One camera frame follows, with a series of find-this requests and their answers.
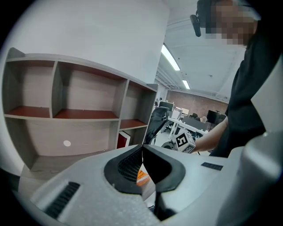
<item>wooden shelf unit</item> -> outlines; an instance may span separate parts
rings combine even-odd
[[[6,126],[31,171],[42,158],[42,170],[52,171],[60,161],[116,149],[121,130],[131,145],[143,143],[156,91],[156,84],[94,62],[15,48],[2,82]]]

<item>brick wall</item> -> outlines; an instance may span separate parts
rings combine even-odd
[[[199,117],[207,116],[208,110],[217,110],[224,114],[228,106],[226,103],[209,98],[174,91],[168,91],[166,100],[174,102],[175,106],[179,108],[189,109],[190,115],[196,113]]]

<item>black shirt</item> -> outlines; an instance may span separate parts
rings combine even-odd
[[[277,36],[272,34],[268,24],[258,22],[233,81],[226,111],[228,126],[210,156],[227,158],[233,148],[244,146],[250,139],[265,132],[251,98],[272,72],[280,56],[280,40]]]

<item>round white hole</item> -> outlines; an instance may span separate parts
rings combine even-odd
[[[64,140],[63,144],[64,144],[66,147],[71,146],[71,142],[69,142],[68,140]]]

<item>black vent grille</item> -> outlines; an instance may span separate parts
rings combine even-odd
[[[136,183],[142,165],[142,150],[130,154],[118,164],[118,172],[127,180]]]
[[[46,208],[45,213],[50,217],[57,219],[79,187],[80,185],[78,183],[69,182],[57,198]]]

